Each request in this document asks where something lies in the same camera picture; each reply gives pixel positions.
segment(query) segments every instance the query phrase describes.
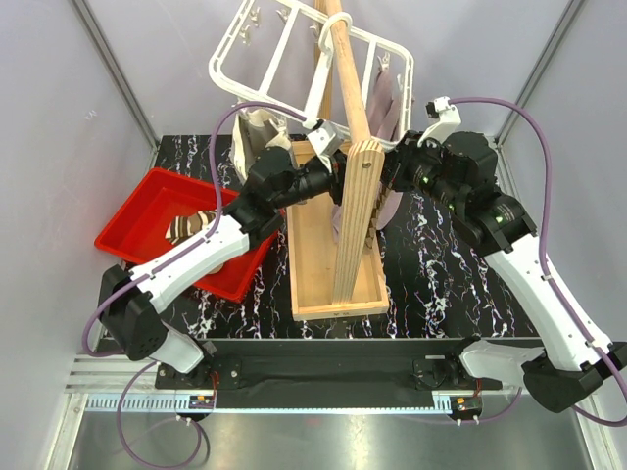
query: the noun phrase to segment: red tray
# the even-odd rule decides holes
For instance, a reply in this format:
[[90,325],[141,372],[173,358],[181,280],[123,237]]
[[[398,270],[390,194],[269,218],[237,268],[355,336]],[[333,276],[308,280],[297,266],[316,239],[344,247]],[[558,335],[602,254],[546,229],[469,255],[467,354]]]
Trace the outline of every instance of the red tray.
[[[221,189],[221,193],[225,205],[237,197],[230,189]],[[172,248],[166,231],[176,216],[212,210],[216,203],[213,184],[160,168],[151,169],[94,245],[126,261],[143,264]],[[275,238],[276,233],[255,250],[231,259],[219,272],[194,285],[230,301],[242,302]]]

